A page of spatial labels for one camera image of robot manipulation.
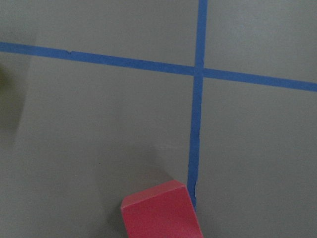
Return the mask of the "red block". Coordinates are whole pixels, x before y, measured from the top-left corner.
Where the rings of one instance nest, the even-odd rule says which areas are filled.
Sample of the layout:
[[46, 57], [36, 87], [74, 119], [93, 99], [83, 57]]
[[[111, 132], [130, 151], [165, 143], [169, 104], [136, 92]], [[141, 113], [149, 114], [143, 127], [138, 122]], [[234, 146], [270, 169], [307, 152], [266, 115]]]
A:
[[186, 185], [170, 180], [122, 200], [129, 238], [202, 238]]

